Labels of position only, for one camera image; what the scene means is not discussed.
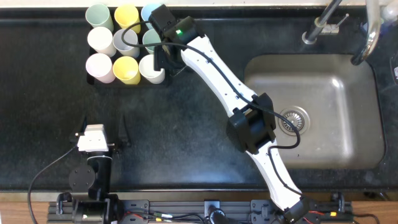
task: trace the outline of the faucet handle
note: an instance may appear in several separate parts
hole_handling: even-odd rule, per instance
[[[337,24],[327,24],[321,31],[320,35],[336,35],[339,32],[339,26],[349,17],[347,13]]]

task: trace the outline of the yellow cup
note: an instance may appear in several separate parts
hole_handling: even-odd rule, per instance
[[[114,12],[114,19],[122,29],[127,29],[130,25],[139,22],[138,10],[133,4],[119,6]],[[138,34],[141,31],[141,25],[136,25],[132,30]]]
[[[113,64],[113,73],[124,84],[137,85],[141,80],[138,63],[132,57],[119,57]]]

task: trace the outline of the sink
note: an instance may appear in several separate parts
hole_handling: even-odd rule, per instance
[[[300,130],[295,149],[280,150],[288,168],[368,169],[385,145],[372,68],[354,66],[351,55],[261,55],[244,72],[245,84],[267,93],[274,111]],[[296,137],[278,119],[278,144]]]

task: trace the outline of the light blue cup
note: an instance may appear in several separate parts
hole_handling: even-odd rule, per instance
[[[152,11],[157,9],[159,6],[161,6],[161,4],[159,4],[159,3],[152,3],[152,4],[145,5],[141,9],[142,20],[143,21],[148,21],[149,16],[152,13]],[[152,25],[150,23],[146,23],[146,26],[148,27],[148,29],[153,29],[153,27],[152,27]]]

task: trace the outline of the black tray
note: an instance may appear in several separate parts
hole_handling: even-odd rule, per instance
[[[116,22],[114,19],[114,10],[115,9],[109,9],[111,16],[112,16],[112,21],[113,21],[113,32],[112,34],[114,35],[118,30],[122,29],[119,24]],[[148,27],[145,24],[141,25],[141,31],[138,36],[138,42],[142,44],[142,37],[144,36],[145,32],[148,31]],[[93,48],[90,47],[90,56],[93,54],[96,54],[97,51],[94,50]],[[140,62],[140,60],[145,57],[146,55],[149,55],[148,51],[146,50],[145,47],[140,48],[139,51],[139,56],[138,58],[135,58],[137,60],[137,63]],[[116,54],[111,57],[112,64],[119,58],[122,57],[123,55],[117,50]],[[86,73],[86,80],[87,83],[90,85],[98,86],[98,87],[105,87],[105,88],[165,88],[170,84],[171,78],[170,78],[170,72],[168,70],[165,70],[165,78],[164,81],[161,82],[160,84],[153,84],[150,81],[148,81],[145,77],[141,75],[141,80],[137,85],[127,85],[124,84],[121,80],[118,78],[115,78],[115,80],[111,83],[102,83],[93,76],[91,76],[89,73]]]

